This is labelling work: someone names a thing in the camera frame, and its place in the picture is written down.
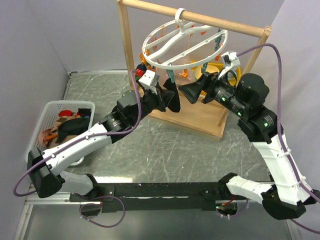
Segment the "black socks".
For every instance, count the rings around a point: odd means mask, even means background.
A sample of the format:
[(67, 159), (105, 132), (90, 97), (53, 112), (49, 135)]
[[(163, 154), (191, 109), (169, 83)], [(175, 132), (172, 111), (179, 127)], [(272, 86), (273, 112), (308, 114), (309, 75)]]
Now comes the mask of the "black socks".
[(168, 78), (163, 84), (165, 90), (161, 93), (161, 97), (165, 106), (173, 113), (179, 113), (181, 110), (181, 102), (178, 89), (175, 82)]

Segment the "white round clip hanger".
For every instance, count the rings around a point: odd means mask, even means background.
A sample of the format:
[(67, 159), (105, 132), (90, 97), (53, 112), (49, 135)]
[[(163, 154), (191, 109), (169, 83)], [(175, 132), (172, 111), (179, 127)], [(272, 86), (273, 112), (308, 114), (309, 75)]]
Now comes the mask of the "white round clip hanger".
[[(221, 54), (228, 40), (228, 31), (220, 28), (213, 33), (212, 26), (183, 20), (185, 11), (179, 8), (174, 20), (159, 26), (146, 37), (140, 57), (147, 64), (157, 69), (182, 70), (207, 63)], [(197, 54), (205, 47), (209, 50), (201, 59), (194, 63), (182, 62), (183, 58)]]

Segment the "red sock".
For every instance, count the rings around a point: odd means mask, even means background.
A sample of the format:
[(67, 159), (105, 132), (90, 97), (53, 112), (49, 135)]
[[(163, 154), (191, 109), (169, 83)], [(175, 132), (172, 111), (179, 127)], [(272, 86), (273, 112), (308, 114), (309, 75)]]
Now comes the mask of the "red sock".
[(58, 114), (59, 117), (72, 117), (73, 112), (71, 110), (62, 110)]

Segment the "argyle patterned sock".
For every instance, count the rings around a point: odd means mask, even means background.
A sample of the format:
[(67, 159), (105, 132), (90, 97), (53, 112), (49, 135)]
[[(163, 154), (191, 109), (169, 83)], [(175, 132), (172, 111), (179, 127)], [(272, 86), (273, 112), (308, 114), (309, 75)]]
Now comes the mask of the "argyle patterned sock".
[(69, 120), (72, 120), (72, 119), (74, 119), (73, 116), (63, 116), (63, 117), (58, 117), (55, 120), (53, 127), (51, 128), (50, 135), (49, 135), (50, 137), (51, 136), (54, 136), (54, 137), (52, 137), (48, 141), (48, 143), (47, 143), (48, 149), (57, 147), (60, 144), (63, 144), (63, 143), (76, 137), (76, 135), (70, 135), (69, 133), (62, 133), (62, 135), (59, 136), (59, 132), (58, 132), (58, 128), (61, 124), (63, 124), (64, 122), (67, 122)]

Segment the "orange sock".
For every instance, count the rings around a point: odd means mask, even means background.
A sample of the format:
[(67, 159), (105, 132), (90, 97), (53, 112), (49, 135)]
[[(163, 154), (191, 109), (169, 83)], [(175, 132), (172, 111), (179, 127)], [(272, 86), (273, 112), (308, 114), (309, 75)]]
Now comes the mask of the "orange sock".
[(44, 138), (45, 141), (49, 142), (50, 140), (57, 138), (58, 135), (57, 134), (52, 134), (52, 135), (48, 135)]

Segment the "santa pattern sock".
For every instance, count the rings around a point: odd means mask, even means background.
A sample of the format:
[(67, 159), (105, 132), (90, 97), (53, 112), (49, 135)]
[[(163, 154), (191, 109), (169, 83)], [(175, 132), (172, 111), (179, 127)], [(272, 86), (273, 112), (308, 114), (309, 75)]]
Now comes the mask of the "santa pattern sock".
[(73, 118), (60, 124), (57, 128), (56, 144), (62, 143), (67, 136), (77, 136), (84, 133), (89, 127), (89, 118)]

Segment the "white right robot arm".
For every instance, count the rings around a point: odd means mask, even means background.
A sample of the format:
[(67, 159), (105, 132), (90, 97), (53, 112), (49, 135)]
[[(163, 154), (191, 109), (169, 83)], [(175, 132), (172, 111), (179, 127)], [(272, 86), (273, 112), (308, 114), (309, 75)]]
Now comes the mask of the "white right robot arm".
[(277, 115), (264, 106), (269, 88), (254, 73), (244, 74), (237, 86), (232, 86), (227, 76), (218, 75), (205, 72), (197, 81), (178, 89), (191, 104), (205, 92), (202, 103), (217, 101), (234, 113), (239, 118), (238, 126), (262, 156), (274, 181), (260, 183), (229, 173), (218, 182), (219, 195), (226, 200), (234, 195), (253, 200), (277, 220), (299, 218), (307, 205), (315, 204), (311, 194), (318, 197), (320, 192), (304, 190), (300, 185), (304, 179), (297, 179), (302, 175), (286, 146), (284, 130), (277, 126)]

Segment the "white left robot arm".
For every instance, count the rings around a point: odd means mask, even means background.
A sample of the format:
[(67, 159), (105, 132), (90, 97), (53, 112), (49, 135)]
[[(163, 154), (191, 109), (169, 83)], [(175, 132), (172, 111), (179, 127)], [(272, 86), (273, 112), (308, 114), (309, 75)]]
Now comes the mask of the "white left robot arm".
[(124, 138), (137, 127), (139, 121), (153, 110), (166, 111), (175, 92), (148, 89), (144, 95), (126, 91), (112, 112), (73, 139), (46, 151), (37, 147), (28, 153), (27, 170), (39, 198), (47, 198), (60, 191), (82, 195), (94, 201), (99, 195), (94, 177), (66, 172), (71, 164), (86, 155)]

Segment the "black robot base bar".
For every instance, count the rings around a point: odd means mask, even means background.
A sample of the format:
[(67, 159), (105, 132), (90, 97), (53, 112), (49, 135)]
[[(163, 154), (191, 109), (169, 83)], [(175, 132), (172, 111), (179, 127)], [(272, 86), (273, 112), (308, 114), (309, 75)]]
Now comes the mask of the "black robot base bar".
[(81, 197), (71, 194), (71, 202), (102, 203), (103, 213), (153, 210), (215, 211), (216, 203), (232, 199), (233, 194), (218, 182), (99, 183), (97, 191)]

